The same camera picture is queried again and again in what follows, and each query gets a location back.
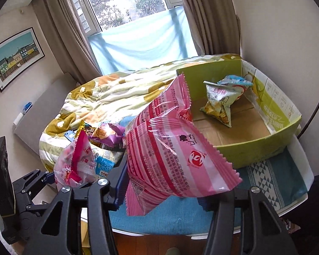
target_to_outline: striped blanket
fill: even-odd
[[[45,168],[53,170],[58,156],[70,143],[64,133],[77,130],[82,120],[94,126],[101,122],[118,123],[128,116],[131,120],[166,89],[176,77],[177,69],[238,58],[234,54],[193,57],[131,74],[116,72],[101,76],[74,89],[40,138],[39,154]]]

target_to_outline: framed picture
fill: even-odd
[[[0,43],[0,92],[17,76],[45,55],[33,28]]]

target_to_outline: geometric pattern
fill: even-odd
[[[275,181],[275,175],[269,160],[247,166],[247,171],[252,186],[259,187],[267,197],[275,211],[284,207],[279,187]]]

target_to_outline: metal screw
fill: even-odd
[[[261,192],[260,188],[256,186],[252,187],[251,190],[254,194],[258,194],[259,192]]]
[[[69,192],[70,190],[71,190],[71,187],[68,186],[68,185],[66,185],[66,186],[64,186],[64,187],[62,188],[62,192],[63,192],[63,193],[67,193],[67,192]]]
[[[105,178],[102,178],[102,179],[98,180],[98,184],[101,185],[101,186],[106,185],[108,182],[109,181],[107,181],[107,179],[105,179]]]

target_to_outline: white wall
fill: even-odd
[[[302,113],[303,126],[319,100],[319,8],[313,0],[233,0],[242,56],[269,76]],[[319,111],[300,138],[319,174]]]
[[[28,102],[35,102],[62,71],[40,29],[37,17],[31,6],[23,7],[23,14],[16,9],[0,16],[0,42],[10,36],[33,27],[45,57],[20,74],[2,93],[0,93],[0,137],[6,136],[11,180],[35,170],[43,169],[40,158],[16,135],[13,135],[13,121]],[[44,188],[36,198],[51,201],[54,193]]]

